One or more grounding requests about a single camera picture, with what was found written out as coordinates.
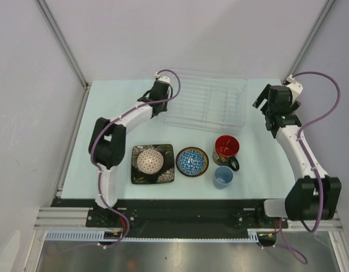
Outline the clear plastic dish rack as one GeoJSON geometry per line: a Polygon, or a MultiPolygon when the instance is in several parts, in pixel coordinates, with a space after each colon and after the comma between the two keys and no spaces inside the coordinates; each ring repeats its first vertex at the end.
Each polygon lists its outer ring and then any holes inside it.
{"type": "Polygon", "coordinates": [[[181,89],[162,115],[166,125],[239,134],[246,121],[245,78],[179,68],[173,71],[181,81],[181,89]]]}

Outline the pink patterned bowl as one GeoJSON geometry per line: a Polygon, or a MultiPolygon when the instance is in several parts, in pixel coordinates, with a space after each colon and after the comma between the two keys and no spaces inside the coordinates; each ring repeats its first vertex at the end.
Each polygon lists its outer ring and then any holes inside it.
{"type": "Polygon", "coordinates": [[[164,164],[163,155],[156,150],[145,150],[138,155],[139,171],[147,175],[158,173],[164,164]]]}

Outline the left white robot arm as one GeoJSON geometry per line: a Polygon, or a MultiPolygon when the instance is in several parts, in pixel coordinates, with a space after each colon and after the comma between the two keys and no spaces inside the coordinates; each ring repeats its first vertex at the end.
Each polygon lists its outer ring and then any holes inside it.
{"type": "Polygon", "coordinates": [[[98,196],[95,201],[103,208],[98,219],[105,226],[113,226],[118,221],[118,212],[112,209],[118,198],[112,188],[110,176],[124,159],[127,135],[138,125],[165,112],[168,101],[172,99],[172,92],[169,77],[160,76],[155,79],[151,89],[125,113],[113,119],[100,117],[96,120],[88,151],[91,163],[99,174],[98,196]]]}

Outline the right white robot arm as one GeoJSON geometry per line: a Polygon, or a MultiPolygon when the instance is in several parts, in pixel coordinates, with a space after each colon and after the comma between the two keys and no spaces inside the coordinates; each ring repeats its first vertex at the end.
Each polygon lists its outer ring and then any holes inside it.
{"type": "Polygon", "coordinates": [[[275,218],[331,220],[335,214],[342,184],[320,166],[301,131],[302,124],[295,114],[300,103],[295,98],[302,89],[298,83],[267,84],[253,103],[264,115],[266,129],[282,147],[295,177],[285,198],[267,199],[264,208],[254,213],[260,227],[268,227],[275,218]]]}

